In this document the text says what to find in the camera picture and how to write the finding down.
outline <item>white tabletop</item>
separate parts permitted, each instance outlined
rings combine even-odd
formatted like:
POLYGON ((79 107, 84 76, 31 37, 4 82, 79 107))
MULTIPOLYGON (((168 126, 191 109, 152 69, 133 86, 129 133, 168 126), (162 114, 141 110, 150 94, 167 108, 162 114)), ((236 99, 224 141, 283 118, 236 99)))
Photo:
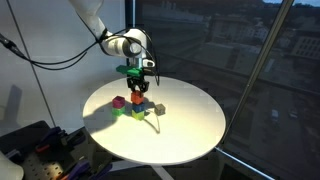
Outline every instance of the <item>white tabletop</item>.
POLYGON ((225 116, 218 103, 201 89, 180 80, 154 77, 144 94, 145 120, 131 116, 131 90, 126 78, 95 91, 83 109, 85 127, 92 138, 110 153, 148 165, 174 165, 195 160, 221 140, 225 116), (112 99, 126 99, 126 113, 112 116, 112 99), (152 104, 163 104, 166 114, 156 116, 152 104))

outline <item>colorful block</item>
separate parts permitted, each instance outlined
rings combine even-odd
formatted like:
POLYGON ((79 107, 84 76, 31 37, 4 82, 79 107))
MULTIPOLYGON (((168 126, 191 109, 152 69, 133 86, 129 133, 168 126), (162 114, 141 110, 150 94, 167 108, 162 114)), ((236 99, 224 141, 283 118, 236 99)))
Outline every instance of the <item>colorful block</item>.
POLYGON ((154 108, 154 112, 160 116, 166 113, 166 107, 164 107, 163 104, 157 104, 156 107, 154 108))
POLYGON ((140 104, 132 103, 132 110, 134 110, 134 112, 136 113, 144 111, 144 103, 140 103, 140 104))
POLYGON ((140 91, 134 91, 131 93, 131 101, 134 104, 140 104, 143 102, 143 100, 144 100, 143 93, 141 93, 140 91))
POLYGON ((117 109, 117 108, 112 108, 112 114, 114 116, 121 116, 124 112, 125 112, 125 106, 123 106, 122 108, 120 109, 117 109))
POLYGON ((112 100, 112 107, 116 108, 116 109, 120 109, 123 106, 125 106, 125 99, 122 96, 116 96, 115 98, 113 98, 112 100))
POLYGON ((136 113, 136 112, 134 112, 134 110, 132 110, 132 117, 135 118, 136 120, 143 120, 144 119, 144 111, 136 113))

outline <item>blue block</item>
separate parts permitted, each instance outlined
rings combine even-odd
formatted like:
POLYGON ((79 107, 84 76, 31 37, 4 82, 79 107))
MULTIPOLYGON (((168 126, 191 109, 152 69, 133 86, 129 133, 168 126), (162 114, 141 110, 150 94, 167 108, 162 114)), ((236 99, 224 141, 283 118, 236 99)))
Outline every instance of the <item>blue block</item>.
POLYGON ((134 112, 136 113, 144 111, 144 103, 140 103, 140 104, 132 103, 132 110, 134 110, 134 112))

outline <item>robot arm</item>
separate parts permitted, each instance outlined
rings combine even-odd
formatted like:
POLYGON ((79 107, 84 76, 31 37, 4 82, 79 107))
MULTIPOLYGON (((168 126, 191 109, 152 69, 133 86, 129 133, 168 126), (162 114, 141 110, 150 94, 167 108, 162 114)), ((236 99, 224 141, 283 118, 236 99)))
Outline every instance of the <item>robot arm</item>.
POLYGON ((134 91, 138 86, 141 92, 146 92, 149 82, 144 80, 144 75, 153 75, 148 68, 155 66, 155 62, 148 59, 146 52, 146 34, 135 28, 129 29, 123 35, 113 35, 109 32, 97 16, 104 0, 69 1, 96 40, 100 40, 100 47, 105 54, 129 58, 129 66, 117 68, 118 72, 128 75, 128 87, 134 91))

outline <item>green block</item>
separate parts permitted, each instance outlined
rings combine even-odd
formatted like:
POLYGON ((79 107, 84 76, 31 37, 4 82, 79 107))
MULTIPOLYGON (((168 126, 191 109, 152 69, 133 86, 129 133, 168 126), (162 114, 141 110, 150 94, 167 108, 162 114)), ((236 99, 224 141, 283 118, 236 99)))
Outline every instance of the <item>green block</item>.
POLYGON ((115 116, 121 116, 124 113, 125 110, 126 110, 125 106, 123 106, 120 109, 112 108, 112 114, 115 115, 115 116))
POLYGON ((140 77, 142 70, 137 69, 130 66, 123 66, 120 65, 116 68, 116 71, 122 73, 122 74, 128 74, 130 76, 140 77))
POLYGON ((136 113, 134 110, 132 110, 132 117, 135 118, 136 120, 143 120, 144 119, 144 111, 136 113))

